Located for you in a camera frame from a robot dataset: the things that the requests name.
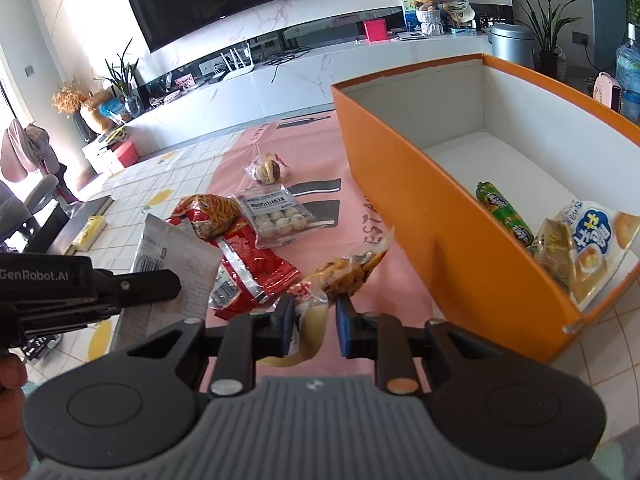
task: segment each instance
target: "silver trash can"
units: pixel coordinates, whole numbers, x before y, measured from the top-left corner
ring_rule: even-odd
[[[530,28],[509,23],[494,23],[491,29],[487,30],[487,38],[495,57],[535,70],[533,47],[536,37]]]

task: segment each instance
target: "bread roll package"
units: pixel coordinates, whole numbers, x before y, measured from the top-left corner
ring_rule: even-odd
[[[569,230],[569,295],[583,311],[618,270],[640,230],[640,216],[574,200],[556,219]]]

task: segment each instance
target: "blue logo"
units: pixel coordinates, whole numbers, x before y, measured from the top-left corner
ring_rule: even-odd
[[[596,244],[602,254],[607,253],[611,240],[609,217],[604,211],[589,209],[575,224],[574,241],[580,253],[587,245]]]

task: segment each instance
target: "pink box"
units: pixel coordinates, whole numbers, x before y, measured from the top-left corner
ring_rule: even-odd
[[[386,23],[383,18],[364,22],[364,30],[367,31],[369,42],[386,40]]]

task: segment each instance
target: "orange box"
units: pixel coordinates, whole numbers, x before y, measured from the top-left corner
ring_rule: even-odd
[[[640,214],[640,128],[492,56],[332,87],[351,172],[447,316],[542,362],[640,274],[640,243],[584,312],[476,200],[489,180],[534,234],[573,198]]]

